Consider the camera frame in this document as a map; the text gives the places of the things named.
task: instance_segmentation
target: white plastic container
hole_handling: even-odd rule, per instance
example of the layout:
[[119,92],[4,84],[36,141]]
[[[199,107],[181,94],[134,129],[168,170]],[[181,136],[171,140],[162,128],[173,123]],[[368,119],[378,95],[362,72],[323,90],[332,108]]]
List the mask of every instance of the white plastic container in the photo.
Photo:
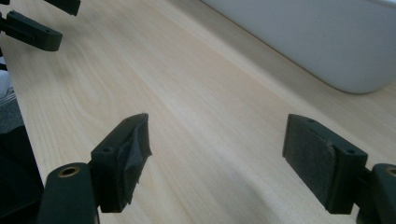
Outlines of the white plastic container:
[[396,79],[396,0],[202,1],[338,90]]

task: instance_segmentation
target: black clamp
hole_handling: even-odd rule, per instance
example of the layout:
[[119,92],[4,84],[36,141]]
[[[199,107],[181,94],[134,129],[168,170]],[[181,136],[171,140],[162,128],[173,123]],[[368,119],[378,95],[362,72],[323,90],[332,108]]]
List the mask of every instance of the black clamp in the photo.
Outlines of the black clamp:
[[[57,8],[77,16],[79,0],[45,0]],[[9,0],[0,0],[0,4],[8,5]],[[46,51],[56,51],[61,46],[62,34],[33,21],[21,13],[10,11],[3,19],[0,13],[0,32],[14,37],[23,43]]]
[[70,163],[47,179],[37,224],[99,223],[103,213],[120,213],[131,203],[134,188],[151,155],[149,115],[121,122],[91,153],[92,160]]
[[357,223],[396,221],[396,166],[365,168],[368,155],[309,118],[289,115],[283,157],[331,214],[359,208]]

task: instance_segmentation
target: gray fabric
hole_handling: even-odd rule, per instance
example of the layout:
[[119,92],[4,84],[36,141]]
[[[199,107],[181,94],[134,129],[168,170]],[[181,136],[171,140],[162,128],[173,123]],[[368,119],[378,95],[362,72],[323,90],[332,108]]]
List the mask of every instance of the gray fabric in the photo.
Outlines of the gray fabric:
[[0,133],[8,133],[22,125],[21,111],[16,99],[0,106]]

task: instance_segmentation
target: brass insert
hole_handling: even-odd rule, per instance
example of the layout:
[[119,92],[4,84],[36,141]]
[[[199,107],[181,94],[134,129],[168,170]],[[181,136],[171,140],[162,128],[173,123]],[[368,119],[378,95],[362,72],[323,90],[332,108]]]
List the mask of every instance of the brass insert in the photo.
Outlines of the brass insert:
[[396,177],[396,168],[388,167],[387,168],[387,172],[388,172],[389,175],[393,175],[394,177]]
[[70,166],[70,167],[63,168],[62,171],[59,172],[58,176],[59,177],[69,177],[69,176],[75,175],[78,172],[79,172],[79,167]]

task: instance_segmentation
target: light wood surface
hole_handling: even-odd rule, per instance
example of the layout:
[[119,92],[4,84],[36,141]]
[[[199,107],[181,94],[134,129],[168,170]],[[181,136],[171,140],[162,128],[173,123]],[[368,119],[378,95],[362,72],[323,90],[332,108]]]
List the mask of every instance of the light wood surface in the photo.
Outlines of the light wood surface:
[[153,156],[121,214],[101,223],[355,223],[328,214],[282,158],[287,115],[316,119],[396,163],[396,83],[332,89],[197,0],[44,1],[10,7],[64,34],[57,52],[1,35],[39,171],[90,152],[149,114]]

